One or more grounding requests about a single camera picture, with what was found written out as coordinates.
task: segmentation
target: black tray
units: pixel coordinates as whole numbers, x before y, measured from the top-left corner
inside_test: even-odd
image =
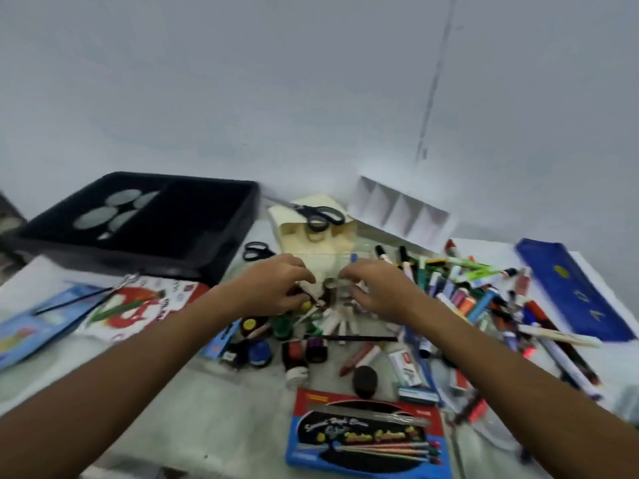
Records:
[[[104,205],[109,195],[129,189],[159,192],[111,237],[107,225],[77,230],[82,214]],[[255,221],[260,187],[254,181],[145,173],[111,173],[6,237],[14,249],[42,253],[83,271],[140,272],[219,283]],[[132,209],[119,207],[119,213]]]

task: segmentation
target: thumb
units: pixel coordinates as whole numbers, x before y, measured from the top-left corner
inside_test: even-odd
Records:
[[[295,296],[288,296],[282,300],[282,305],[287,311],[293,311],[302,307],[302,305],[311,298],[306,293],[296,294]]]
[[[364,292],[360,287],[356,286],[355,284],[350,284],[348,286],[348,289],[351,291],[351,294],[353,294],[353,298],[357,301],[359,305],[363,306],[369,311],[371,310],[372,298],[371,298],[371,295],[368,294],[368,292]]]

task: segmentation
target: white compartment divider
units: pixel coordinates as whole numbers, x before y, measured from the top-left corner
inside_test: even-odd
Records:
[[[423,249],[443,253],[457,225],[450,212],[360,176],[349,215]]]

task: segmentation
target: tabletop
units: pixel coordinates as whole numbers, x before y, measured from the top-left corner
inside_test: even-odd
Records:
[[[254,224],[245,242],[255,240],[278,249],[266,220]],[[472,254],[479,262],[502,268],[522,265],[511,244],[465,239],[457,239],[456,243],[464,255]],[[242,247],[229,269],[243,265],[241,254]],[[639,323],[632,313],[579,253],[571,254],[596,288],[639,335]],[[0,287],[0,320],[66,289],[69,281],[110,285],[119,279],[70,271],[45,257],[37,257]],[[534,280],[529,295],[560,330],[569,331]],[[367,326],[383,325],[373,322]],[[90,360],[107,346],[90,338],[69,336],[6,370],[0,374],[0,414]],[[352,393],[350,379],[337,378],[337,369],[353,352],[353,346],[356,344],[332,346],[329,361],[317,365],[321,367],[319,369],[315,365],[311,367],[310,388]],[[639,383],[639,370],[632,366],[639,358],[636,342],[605,344],[601,349],[582,348],[579,352],[602,378],[606,397],[604,407],[613,406],[624,385]],[[284,462],[295,393],[284,386],[284,370],[277,360],[266,369],[231,373],[218,363],[194,359],[150,403],[111,450],[186,469],[202,477],[327,477],[327,473],[293,469]],[[392,375],[388,360],[378,359],[372,366],[380,376]],[[376,398],[392,399],[390,380],[380,380]],[[512,452],[491,446],[468,426],[459,429],[458,441],[463,471],[468,479],[545,476],[539,466],[521,466]]]

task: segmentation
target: wall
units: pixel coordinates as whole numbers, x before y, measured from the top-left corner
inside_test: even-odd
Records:
[[[454,1],[1,0],[0,188],[30,218],[114,170],[411,175],[460,237],[563,241],[639,310],[638,1],[458,0],[431,87]]]
[[[460,237],[564,242],[639,313],[639,0],[459,0],[422,184]]]

